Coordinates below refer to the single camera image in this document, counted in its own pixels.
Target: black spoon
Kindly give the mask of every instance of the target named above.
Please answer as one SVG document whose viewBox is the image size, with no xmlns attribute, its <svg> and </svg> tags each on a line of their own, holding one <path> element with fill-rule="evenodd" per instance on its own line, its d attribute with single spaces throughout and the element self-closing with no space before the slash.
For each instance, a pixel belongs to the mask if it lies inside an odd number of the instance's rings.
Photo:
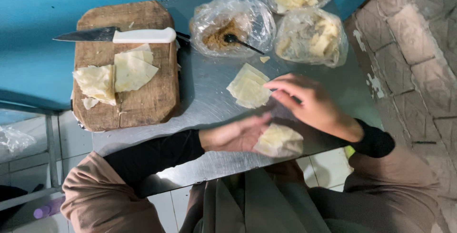
<svg viewBox="0 0 457 233">
<path fill-rule="evenodd" d="M 240 45 L 244 45 L 245 47 L 253 49 L 254 51 L 256 51 L 257 53 L 259 53 L 261 55 L 265 55 L 264 52 L 262 52 L 259 49 L 255 48 L 255 47 L 252 47 L 252 46 L 242 42 L 241 40 L 238 39 L 237 36 L 235 36 L 233 34 L 225 34 L 224 35 L 224 41 L 227 42 L 227 43 L 238 43 Z"/>
</svg>

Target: brown spice powder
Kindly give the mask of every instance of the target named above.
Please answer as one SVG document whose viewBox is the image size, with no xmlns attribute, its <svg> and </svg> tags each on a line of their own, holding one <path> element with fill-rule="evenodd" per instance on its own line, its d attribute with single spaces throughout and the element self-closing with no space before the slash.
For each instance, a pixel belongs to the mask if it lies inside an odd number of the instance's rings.
<svg viewBox="0 0 457 233">
<path fill-rule="evenodd" d="M 235 18 L 233 18 L 232 20 L 230 20 L 230 22 L 227 25 L 221 27 L 216 32 L 211 33 L 207 37 L 203 38 L 203 43 L 210 50 L 221 50 L 229 45 L 239 45 L 238 43 L 225 42 L 224 36 L 226 34 L 233 34 L 233 35 L 237 36 L 238 39 L 240 39 L 240 40 L 247 37 L 247 34 L 244 30 L 236 27 Z"/>
</svg>

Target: stone wall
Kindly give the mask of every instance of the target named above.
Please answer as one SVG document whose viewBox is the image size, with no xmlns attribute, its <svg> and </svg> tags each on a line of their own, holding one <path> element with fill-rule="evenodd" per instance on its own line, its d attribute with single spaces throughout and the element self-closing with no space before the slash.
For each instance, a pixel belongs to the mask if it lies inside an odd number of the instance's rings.
<svg viewBox="0 0 457 233">
<path fill-rule="evenodd" d="M 442 184 L 441 229 L 455 233 L 456 5 L 457 0 L 370 0 L 355 14 L 407 145 L 429 162 Z"/>
</svg>

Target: hand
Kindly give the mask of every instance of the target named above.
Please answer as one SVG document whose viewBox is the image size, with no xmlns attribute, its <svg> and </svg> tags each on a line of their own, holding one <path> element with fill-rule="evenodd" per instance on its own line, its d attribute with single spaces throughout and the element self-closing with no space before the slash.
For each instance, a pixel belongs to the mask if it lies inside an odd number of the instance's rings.
<svg viewBox="0 0 457 233">
<path fill-rule="evenodd" d="M 205 152 L 253 152 L 270 119 L 270 113 L 265 113 L 261 117 L 251 116 L 214 129 L 201 130 L 198 133 L 200 143 Z"/>
<path fill-rule="evenodd" d="M 289 73 L 265 83 L 264 87 L 277 89 L 271 96 L 302 122 L 349 142 L 362 139 L 363 130 L 359 123 L 336 106 L 319 82 Z"/>
</svg>

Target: wooden cutting board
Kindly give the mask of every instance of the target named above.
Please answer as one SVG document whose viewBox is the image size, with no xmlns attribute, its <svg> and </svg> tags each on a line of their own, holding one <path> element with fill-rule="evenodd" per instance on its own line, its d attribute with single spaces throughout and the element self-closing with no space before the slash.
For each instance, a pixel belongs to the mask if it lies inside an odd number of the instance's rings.
<svg viewBox="0 0 457 233">
<path fill-rule="evenodd" d="M 144 1 L 98 7 L 88 10 L 78 21 L 77 30 L 116 26 L 121 31 L 174 28 L 173 19 L 157 1 Z M 114 55 L 141 44 L 77 42 L 75 70 L 89 65 L 114 64 Z M 166 122 L 179 104 L 178 66 L 175 43 L 149 44 L 154 53 L 156 75 L 139 90 L 116 93 L 116 106 L 98 103 L 86 110 L 87 97 L 73 80 L 73 111 L 89 131 L 153 125 Z"/>
</svg>

